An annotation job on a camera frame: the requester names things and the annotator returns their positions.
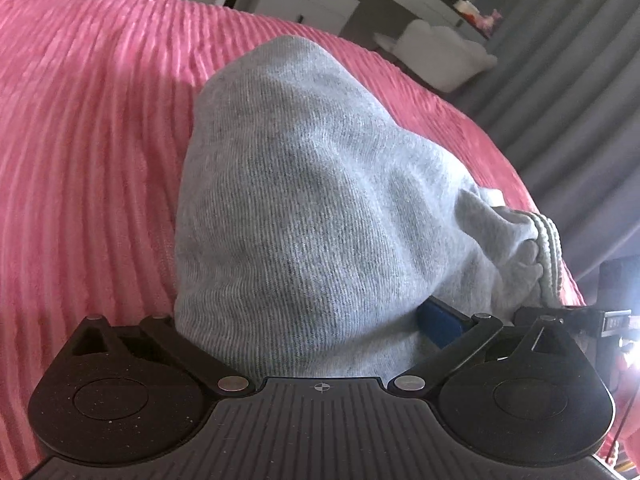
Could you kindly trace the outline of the grey sweatpants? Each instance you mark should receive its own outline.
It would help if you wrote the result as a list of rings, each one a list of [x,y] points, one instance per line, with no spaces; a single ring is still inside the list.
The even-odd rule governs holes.
[[[436,298],[510,321],[559,307],[558,230],[398,126],[314,42],[271,40],[207,81],[176,231],[180,335],[260,382],[389,380],[432,352]]]

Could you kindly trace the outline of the grey curtain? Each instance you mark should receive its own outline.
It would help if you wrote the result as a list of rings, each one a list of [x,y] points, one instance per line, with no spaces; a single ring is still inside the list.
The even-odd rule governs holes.
[[[452,97],[558,227],[585,300],[639,250],[639,0],[476,0],[495,68]]]

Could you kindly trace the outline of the pink plush toy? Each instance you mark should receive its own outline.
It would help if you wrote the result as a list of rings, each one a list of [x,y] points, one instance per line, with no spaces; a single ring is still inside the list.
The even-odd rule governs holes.
[[[488,15],[477,14],[477,16],[474,18],[474,23],[475,27],[484,36],[490,37],[495,32],[502,20],[502,14],[497,9],[495,9],[491,12],[491,14]]]

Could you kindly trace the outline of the pink ribbed bedspread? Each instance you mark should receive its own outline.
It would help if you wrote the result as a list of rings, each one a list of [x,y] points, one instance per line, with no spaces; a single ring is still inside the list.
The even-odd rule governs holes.
[[[188,0],[1,0],[1,474],[39,462],[27,403],[88,313],[176,298],[175,216],[206,80],[279,36],[320,44],[399,125],[511,207],[534,202],[488,135],[378,54],[327,32]]]

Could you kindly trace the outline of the white fluffy chair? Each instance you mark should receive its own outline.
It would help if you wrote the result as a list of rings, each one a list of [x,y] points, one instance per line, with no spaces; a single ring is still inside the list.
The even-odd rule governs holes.
[[[375,44],[393,55],[430,87],[450,93],[480,73],[492,70],[498,58],[452,28],[413,20],[394,39],[376,32]]]

